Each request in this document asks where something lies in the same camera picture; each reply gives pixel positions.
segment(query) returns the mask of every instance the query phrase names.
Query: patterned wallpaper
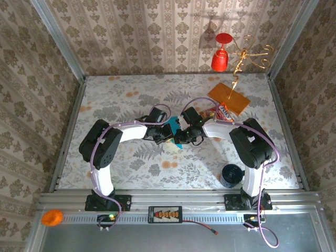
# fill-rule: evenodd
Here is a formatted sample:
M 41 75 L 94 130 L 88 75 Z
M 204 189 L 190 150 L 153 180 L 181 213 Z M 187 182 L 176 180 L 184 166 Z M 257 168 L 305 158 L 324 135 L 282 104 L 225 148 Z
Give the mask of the patterned wallpaper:
M 211 70 L 215 35 L 281 46 L 303 0 L 47 0 L 86 75 Z M 269 56 L 274 59 L 276 52 Z M 233 70 L 229 61 L 228 70 Z M 261 71 L 252 64 L 248 71 Z
M 319 1 L 276 77 L 312 190 L 336 237 L 336 1 Z
M 0 1 L 0 251 L 21 251 L 78 90 L 26 0 Z

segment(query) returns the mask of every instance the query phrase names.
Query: metal frame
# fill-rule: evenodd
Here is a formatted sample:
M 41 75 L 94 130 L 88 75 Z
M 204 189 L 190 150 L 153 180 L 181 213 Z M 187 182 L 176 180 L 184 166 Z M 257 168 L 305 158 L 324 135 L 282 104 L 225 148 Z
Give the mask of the metal frame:
M 299 177 L 297 178 L 301 178 L 301 181 L 299 181 L 299 183 L 301 182 L 303 185 L 303 188 L 306 191 L 309 191 L 309 185 L 307 182 L 307 178 L 306 178 L 305 172 L 303 171 L 300 157 L 296 149 L 292 133 L 290 132 L 290 129 L 289 129 L 289 124 L 286 118 L 285 111 L 282 107 L 282 103 L 281 103 L 278 90 L 277 90 L 274 80 L 272 80 L 271 77 L 268 77 L 268 85 L 269 85 L 269 89 L 271 90 L 271 94 L 273 96 L 275 108 L 277 109 L 277 112 L 278 112 L 280 124 L 281 124 L 283 134 L 284 134 L 287 146 L 288 146 L 288 152 L 289 152 L 290 158 L 292 160 L 294 169 L 299 174 Z
M 31 0 L 38 15 L 41 17 L 43 23 L 46 25 L 49 33 L 53 37 L 56 45 L 61 51 L 63 57 L 67 61 L 72 73 L 75 75 L 80 84 L 84 83 L 84 72 L 82 71 L 79 62 L 75 56 L 75 52 L 71 50 L 65 36 L 59 28 L 53 14 L 51 13 L 45 0 Z
M 215 216 L 215 222 L 225 216 L 234 214 L 255 213 L 255 211 L 225 211 L 224 195 L 228 193 L 239 193 L 238 190 L 117 190 L 117 194 L 132 195 L 131 211 L 124 213 L 125 219 L 132 217 L 132 224 L 136 218 L 144 223 L 144 217 L 148 213 L 148 207 L 152 205 L 180 205 L 183 207 L 183 214 L 188 218 L 207 219 Z M 274 209 L 267 211 L 269 214 L 300 214 L 309 213 L 315 228 L 315 232 L 322 251 L 335 251 L 332 235 L 325 223 L 325 216 L 322 205 L 316 192 L 304 192 L 303 190 L 267 190 L 271 196 Z M 39 251 L 44 242 L 46 227 L 40 223 L 44 212 L 50 209 L 60 209 L 65 218 L 79 216 L 77 220 L 67 221 L 63 225 L 92 223 L 95 215 L 107 212 L 85 212 L 86 196 L 90 190 L 58 190 L 52 194 L 42 194 L 34 225 L 31 229 L 26 252 Z
M 296 16 L 292 26 L 288 31 L 288 34 L 285 37 L 285 41 L 282 43 L 277 55 L 274 58 L 274 63 L 268 71 L 272 79 L 275 79 L 282 65 L 285 63 L 287 56 L 292 50 L 295 42 L 298 40 L 303 28 L 305 27 L 318 2 L 319 0 L 304 0 L 298 15 Z
M 63 144 L 62 144 L 62 147 L 59 152 L 58 159 L 57 159 L 54 175 L 51 180 L 50 187 L 49 187 L 48 192 L 50 193 L 52 193 L 55 190 L 58 180 L 60 179 L 60 176 L 62 175 L 64 164 L 65 164 L 68 151 L 69 151 L 69 147 L 70 147 L 70 142 L 72 139 L 72 134 L 74 133 L 79 109 L 80 109 L 82 99 L 85 94 L 85 89 L 86 89 L 86 83 L 83 83 L 82 85 L 79 86 L 75 104 L 73 105 L 73 109 L 72 109 L 71 116 L 69 119 L 69 124 L 68 124 L 67 131 L 64 137 L 64 141 L 63 141 Z

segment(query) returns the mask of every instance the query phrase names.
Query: gold wire sculpture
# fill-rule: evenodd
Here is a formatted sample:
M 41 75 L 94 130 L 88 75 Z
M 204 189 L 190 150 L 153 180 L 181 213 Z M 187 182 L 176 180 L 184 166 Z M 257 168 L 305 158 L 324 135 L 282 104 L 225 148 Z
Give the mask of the gold wire sculpture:
M 235 65 L 235 63 L 237 63 L 236 67 L 235 67 L 235 70 L 233 72 L 233 77 L 235 77 L 236 79 L 232 82 L 232 89 L 231 89 L 231 92 L 230 92 L 230 95 L 229 95 L 229 99 L 231 97 L 231 94 L 233 92 L 233 90 L 235 89 L 235 87 L 237 86 L 238 84 L 238 81 L 239 81 L 239 77 L 237 76 L 237 73 L 238 72 L 242 72 L 246 69 L 246 66 L 244 69 L 242 69 L 242 67 L 244 66 L 244 63 L 243 61 L 245 59 L 249 60 L 252 64 L 254 64 L 255 66 L 257 67 L 260 67 L 262 69 L 265 69 L 265 68 L 269 68 L 271 63 L 269 62 L 268 59 L 266 58 L 263 58 L 261 61 L 260 61 L 260 65 L 255 63 L 254 61 L 252 61 L 250 59 L 250 57 L 255 57 L 255 56 L 262 56 L 262 55 L 269 55 L 270 53 L 272 53 L 274 51 L 274 48 L 271 47 L 270 45 L 263 45 L 262 48 L 263 50 L 266 50 L 268 52 L 265 52 L 263 54 L 249 54 L 249 50 L 251 49 L 251 47 L 253 46 L 253 44 L 255 43 L 256 41 L 256 38 L 252 35 L 245 35 L 244 36 L 244 40 L 245 41 L 251 41 L 253 39 L 253 42 L 250 44 L 250 46 L 248 48 L 243 48 L 243 49 L 240 49 L 239 46 L 237 45 L 237 42 L 235 39 L 233 39 L 234 43 L 236 44 L 236 47 L 238 48 L 238 51 L 237 52 L 230 52 L 232 54 L 236 54 L 236 55 L 239 55 L 239 59 L 237 59 L 235 62 L 233 62 L 233 66 Z

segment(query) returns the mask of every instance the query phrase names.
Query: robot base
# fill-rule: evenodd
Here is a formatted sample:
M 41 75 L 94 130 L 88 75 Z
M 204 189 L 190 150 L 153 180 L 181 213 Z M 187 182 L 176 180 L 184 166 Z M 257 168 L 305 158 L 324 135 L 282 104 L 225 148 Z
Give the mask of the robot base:
M 118 206 L 105 198 L 100 197 L 94 190 L 91 190 L 92 195 L 88 195 L 85 202 L 85 211 L 92 212 L 117 212 Z M 131 210 L 132 196 L 131 195 L 116 195 L 113 191 L 109 197 L 114 198 L 121 204 L 121 208 L 125 212 Z
M 258 195 L 255 197 L 248 196 L 243 190 L 240 194 L 225 194 L 224 195 L 226 211 L 246 211 L 256 210 L 258 204 Z M 262 191 L 260 204 L 264 210 L 273 210 L 271 197 L 268 193 Z

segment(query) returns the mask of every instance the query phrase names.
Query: gray metal plate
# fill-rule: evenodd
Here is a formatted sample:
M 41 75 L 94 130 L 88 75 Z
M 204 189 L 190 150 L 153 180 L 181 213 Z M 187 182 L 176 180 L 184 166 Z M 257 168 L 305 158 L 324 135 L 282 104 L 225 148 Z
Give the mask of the gray metal plate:
M 211 226 L 219 232 L 218 236 L 194 224 L 120 223 L 109 232 L 100 232 L 93 224 L 59 225 L 47 228 L 41 251 L 275 251 L 267 247 L 259 232 L 248 232 L 242 225 Z M 269 215 L 265 226 L 279 237 L 280 246 L 276 251 L 321 251 L 310 214 Z M 275 242 L 269 234 L 266 236 L 271 243 Z

